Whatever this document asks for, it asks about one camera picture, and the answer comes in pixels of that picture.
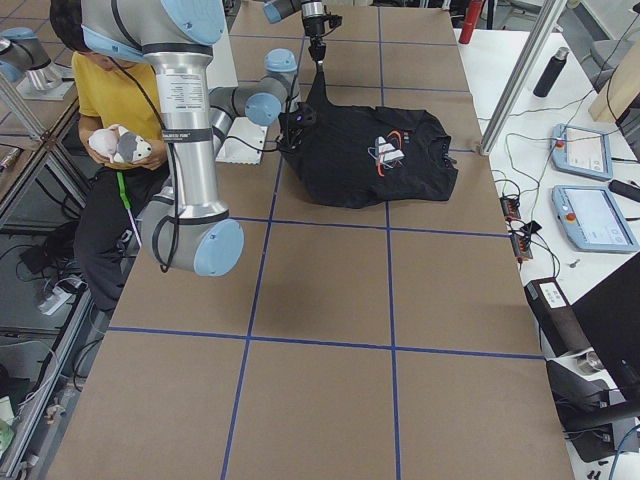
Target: white power adapter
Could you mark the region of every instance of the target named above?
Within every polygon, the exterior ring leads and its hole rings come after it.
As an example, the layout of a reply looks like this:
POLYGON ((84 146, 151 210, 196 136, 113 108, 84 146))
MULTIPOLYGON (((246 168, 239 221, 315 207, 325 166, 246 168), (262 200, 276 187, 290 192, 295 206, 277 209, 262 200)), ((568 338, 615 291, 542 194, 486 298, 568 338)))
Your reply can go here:
POLYGON ((38 305, 38 310, 44 315, 53 315, 72 295, 75 295, 75 291, 83 283, 84 282, 75 275, 60 280, 56 286, 53 287, 49 296, 38 305))

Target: black pants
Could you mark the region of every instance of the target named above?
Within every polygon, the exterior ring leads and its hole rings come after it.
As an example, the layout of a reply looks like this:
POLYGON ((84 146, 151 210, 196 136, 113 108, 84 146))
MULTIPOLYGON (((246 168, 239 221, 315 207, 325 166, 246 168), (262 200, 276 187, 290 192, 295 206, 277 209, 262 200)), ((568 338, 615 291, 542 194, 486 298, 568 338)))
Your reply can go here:
MULTIPOLYGON (((169 167, 157 170, 136 168, 123 172, 134 218, 158 193, 169 175, 169 167)), ((111 313, 124 287, 116 243, 130 228, 129 216, 120 199, 116 171, 101 168, 82 211, 74 242, 75 258, 89 286, 96 306, 111 313)))

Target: plush toy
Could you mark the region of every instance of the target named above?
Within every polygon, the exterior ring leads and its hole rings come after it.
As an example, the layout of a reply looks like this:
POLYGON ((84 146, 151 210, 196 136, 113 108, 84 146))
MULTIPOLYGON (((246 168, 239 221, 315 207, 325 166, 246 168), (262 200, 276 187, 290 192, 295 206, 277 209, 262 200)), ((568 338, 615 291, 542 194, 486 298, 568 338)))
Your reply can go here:
POLYGON ((140 135, 130 132, 122 125, 96 130, 89 137, 89 146, 103 157, 108 157, 115 168, 133 168, 131 164, 151 155, 151 144, 140 135))

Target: red bottle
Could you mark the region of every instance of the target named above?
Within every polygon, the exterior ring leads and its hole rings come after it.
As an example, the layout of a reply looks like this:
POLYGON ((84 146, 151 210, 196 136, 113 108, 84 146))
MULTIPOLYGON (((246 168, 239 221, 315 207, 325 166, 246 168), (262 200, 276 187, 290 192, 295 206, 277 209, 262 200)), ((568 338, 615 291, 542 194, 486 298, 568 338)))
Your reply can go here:
POLYGON ((482 12, 482 0, 471 0, 469 8, 467 8, 467 15, 464 17, 460 40, 458 40, 460 43, 467 44, 471 40, 473 30, 476 28, 478 18, 480 18, 480 12, 482 12))

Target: computer monitor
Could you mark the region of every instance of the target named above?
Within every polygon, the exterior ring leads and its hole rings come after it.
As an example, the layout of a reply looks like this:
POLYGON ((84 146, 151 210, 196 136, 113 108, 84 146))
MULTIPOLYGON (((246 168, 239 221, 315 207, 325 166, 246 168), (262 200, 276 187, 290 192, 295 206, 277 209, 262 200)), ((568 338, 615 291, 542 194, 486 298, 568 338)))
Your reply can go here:
MULTIPOLYGON (((572 305, 575 316, 619 391, 547 364, 558 415, 586 462, 612 455, 640 417, 640 254, 572 305)), ((637 436, 624 445, 638 451, 637 436)))

